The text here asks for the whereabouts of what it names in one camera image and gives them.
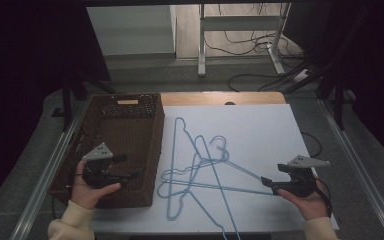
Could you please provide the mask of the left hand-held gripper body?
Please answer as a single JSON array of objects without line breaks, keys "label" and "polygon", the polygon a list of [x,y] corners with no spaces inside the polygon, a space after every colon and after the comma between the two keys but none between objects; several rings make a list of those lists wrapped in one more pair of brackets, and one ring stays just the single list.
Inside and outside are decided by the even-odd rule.
[{"label": "left hand-held gripper body", "polygon": [[114,183],[126,183],[112,178],[114,174],[111,174],[109,169],[114,164],[114,156],[108,146],[101,143],[82,157],[82,161],[86,162],[82,177],[90,187],[99,189]]}]

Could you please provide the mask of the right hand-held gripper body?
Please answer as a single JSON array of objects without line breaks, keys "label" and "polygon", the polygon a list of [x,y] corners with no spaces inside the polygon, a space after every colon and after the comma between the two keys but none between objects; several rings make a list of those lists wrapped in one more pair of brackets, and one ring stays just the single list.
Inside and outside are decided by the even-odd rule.
[{"label": "right hand-held gripper body", "polygon": [[311,157],[298,155],[287,163],[288,174],[294,184],[292,193],[298,197],[307,197],[312,194],[316,187],[313,168],[329,167],[329,161],[319,160]]}]

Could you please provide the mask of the brown wicker basket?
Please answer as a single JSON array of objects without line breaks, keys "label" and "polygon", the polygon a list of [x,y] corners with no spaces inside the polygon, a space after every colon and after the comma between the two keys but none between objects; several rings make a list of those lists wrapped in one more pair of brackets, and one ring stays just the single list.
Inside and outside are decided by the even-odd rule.
[{"label": "brown wicker basket", "polygon": [[97,206],[102,209],[151,206],[164,118],[159,93],[92,96],[48,193],[66,204],[71,197],[68,185],[77,163],[96,146],[105,143],[114,155],[127,155],[126,161],[112,165],[111,174],[141,169],[142,175],[122,184],[115,193],[101,198]]}]

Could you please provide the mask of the person's right hand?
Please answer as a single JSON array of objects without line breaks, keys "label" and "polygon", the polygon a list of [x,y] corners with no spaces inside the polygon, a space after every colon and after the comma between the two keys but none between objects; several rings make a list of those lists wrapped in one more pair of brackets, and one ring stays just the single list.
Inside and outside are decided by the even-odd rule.
[{"label": "person's right hand", "polygon": [[304,198],[297,197],[284,189],[279,189],[277,193],[285,200],[291,202],[298,209],[305,221],[329,216],[329,211],[324,200],[316,192]]}]

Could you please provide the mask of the person's left hand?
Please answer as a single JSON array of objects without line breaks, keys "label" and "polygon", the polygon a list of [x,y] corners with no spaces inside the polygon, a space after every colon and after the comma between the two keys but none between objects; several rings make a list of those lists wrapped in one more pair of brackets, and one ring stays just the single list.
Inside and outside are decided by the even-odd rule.
[{"label": "person's left hand", "polygon": [[82,177],[85,166],[85,161],[80,161],[77,164],[73,177],[71,201],[85,209],[92,210],[103,196],[118,191],[121,188],[121,184],[114,183],[99,189],[91,188]]}]

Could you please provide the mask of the white table mat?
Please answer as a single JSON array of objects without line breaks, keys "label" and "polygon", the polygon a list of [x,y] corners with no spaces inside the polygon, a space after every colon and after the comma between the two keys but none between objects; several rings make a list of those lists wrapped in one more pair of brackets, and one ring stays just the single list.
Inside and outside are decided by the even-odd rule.
[{"label": "white table mat", "polygon": [[[100,209],[92,226],[99,233],[113,234],[216,234],[222,233],[206,215],[189,207],[181,218],[169,221],[167,200],[157,194],[161,173],[170,167],[174,120],[186,121],[192,136],[207,141],[221,135],[227,140],[229,160],[274,182],[286,182],[288,174],[278,170],[298,155],[307,156],[298,124],[287,104],[231,106],[167,106],[162,152],[156,174],[153,203],[145,208]],[[270,192],[270,195],[226,191],[241,238],[247,233],[294,231],[302,227],[299,211],[272,190],[248,175],[223,165],[217,168],[222,185]]]}]

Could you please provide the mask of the black metal stand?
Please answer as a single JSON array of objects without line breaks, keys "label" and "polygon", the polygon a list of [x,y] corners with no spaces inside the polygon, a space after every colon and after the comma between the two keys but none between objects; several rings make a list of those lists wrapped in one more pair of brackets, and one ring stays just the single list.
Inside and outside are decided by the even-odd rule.
[{"label": "black metal stand", "polygon": [[74,96],[79,100],[86,100],[88,97],[88,92],[84,86],[84,82],[88,82],[106,93],[116,93],[114,88],[84,72],[65,72],[62,76],[61,88],[63,107],[55,108],[52,113],[52,117],[62,117],[64,119],[64,125],[62,128],[63,132],[68,129],[72,122],[71,94],[74,94]]},{"label": "black metal stand", "polygon": [[343,105],[346,91],[345,77],[337,64],[329,64],[323,69],[322,80],[316,89],[319,99],[327,100],[333,95],[333,119],[340,130],[344,130]]}]

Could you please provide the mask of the white power strip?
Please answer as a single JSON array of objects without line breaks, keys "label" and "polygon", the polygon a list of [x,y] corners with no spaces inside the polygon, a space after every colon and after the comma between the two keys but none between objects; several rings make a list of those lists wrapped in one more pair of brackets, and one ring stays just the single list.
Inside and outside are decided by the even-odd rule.
[{"label": "white power strip", "polygon": [[293,81],[294,81],[294,82],[300,82],[300,81],[302,81],[303,79],[305,79],[306,77],[308,77],[310,74],[311,74],[311,71],[310,71],[310,70],[308,70],[308,69],[303,69],[300,73],[298,73],[298,74],[294,77]]}]

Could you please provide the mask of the wooden table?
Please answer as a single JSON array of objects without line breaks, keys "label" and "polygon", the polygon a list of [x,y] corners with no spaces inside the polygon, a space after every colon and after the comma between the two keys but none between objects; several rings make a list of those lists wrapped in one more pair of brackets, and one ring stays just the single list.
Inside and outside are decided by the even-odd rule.
[{"label": "wooden table", "polygon": [[167,92],[161,94],[164,106],[285,104],[279,92]]}]

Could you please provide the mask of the dark curtain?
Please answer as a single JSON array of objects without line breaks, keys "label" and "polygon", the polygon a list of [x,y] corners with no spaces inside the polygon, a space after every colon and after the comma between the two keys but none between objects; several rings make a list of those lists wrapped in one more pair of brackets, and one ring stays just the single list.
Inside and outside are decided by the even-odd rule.
[{"label": "dark curtain", "polygon": [[0,0],[0,187],[27,145],[44,99],[109,73],[82,0]]},{"label": "dark curtain", "polygon": [[284,35],[327,69],[316,94],[352,91],[354,112],[384,147],[384,0],[294,2]]}]

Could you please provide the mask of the white cabinet panel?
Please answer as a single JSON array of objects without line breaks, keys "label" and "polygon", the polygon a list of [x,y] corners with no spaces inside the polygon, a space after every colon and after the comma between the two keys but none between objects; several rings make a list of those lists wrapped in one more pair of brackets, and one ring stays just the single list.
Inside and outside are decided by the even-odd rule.
[{"label": "white cabinet panel", "polygon": [[88,7],[104,56],[174,54],[174,8],[160,6]]}]

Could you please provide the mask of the silver metal rail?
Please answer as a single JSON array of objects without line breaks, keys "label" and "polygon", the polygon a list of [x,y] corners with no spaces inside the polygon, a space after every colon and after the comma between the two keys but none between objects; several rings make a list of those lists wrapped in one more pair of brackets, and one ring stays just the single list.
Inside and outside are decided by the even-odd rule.
[{"label": "silver metal rail", "polygon": [[28,238],[45,197],[47,196],[47,189],[52,183],[53,177],[64,156],[64,151],[74,135],[76,126],[80,123],[80,117],[84,113],[85,108],[85,103],[74,104],[73,120],[67,129],[61,133],[9,240],[26,240]]},{"label": "silver metal rail", "polygon": [[360,185],[362,186],[365,195],[368,198],[371,206],[374,209],[383,229],[384,229],[384,197],[376,188],[373,180],[370,178],[366,168],[364,167],[360,156],[357,154],[354,146],[348,138],[346,132],[342,130],[334,119],[334,111],[327,100],[319,100],[319,106],[324,112],[324,116],[329,122],[329,125],[334,132],[334,135],[341,146],[346,159],[351,165]]}]

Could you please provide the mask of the white metal desk frame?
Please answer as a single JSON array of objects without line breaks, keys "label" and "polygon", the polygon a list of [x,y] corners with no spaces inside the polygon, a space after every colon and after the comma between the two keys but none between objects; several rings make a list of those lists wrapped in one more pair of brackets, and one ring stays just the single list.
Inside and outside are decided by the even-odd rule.
[{"label": "white metal desk frame", "polygon": [[206,74],[205,33],[215,31],[273,31],[274,38],[266,45],[267,51],[277,74],[285,75],[278,55],[278,44],[289,8],[290,4],[285,3],[278,15],[269,16],[206,16],[205,5],[200,4],[198,76],[204,77]]}]

